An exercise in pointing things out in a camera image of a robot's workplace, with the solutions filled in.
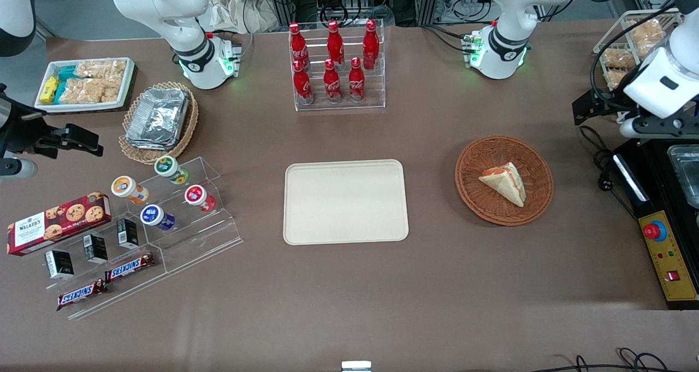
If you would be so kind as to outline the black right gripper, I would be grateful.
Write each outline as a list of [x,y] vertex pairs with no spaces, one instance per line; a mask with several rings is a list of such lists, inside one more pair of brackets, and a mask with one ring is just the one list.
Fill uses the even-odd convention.
[[55,160],[59,151],[72,150],[103,156],[103,146],[98,145],[97,134],[73,123],[66,123],[62,128],[50,126],[42,111],[13,100],[7,96],[6,90],[7,85],[2,84],[2,156],[5,153],[28,153]]

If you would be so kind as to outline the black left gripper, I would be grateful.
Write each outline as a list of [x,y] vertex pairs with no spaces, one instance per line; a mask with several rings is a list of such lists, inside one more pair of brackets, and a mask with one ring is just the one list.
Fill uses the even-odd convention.
[[[609,92],[591,88],[588,94],[589,98],[577,98],[572,102],[575,126],[581,126],[587,120],[597,116],[618,113],[619,105],[613,101],[613,95]],[[640,110],[639,116],[633,120],[633,131],[642,138],[697,140],[697,107],[687,107],[664,119],[652,115],[647,110]]]

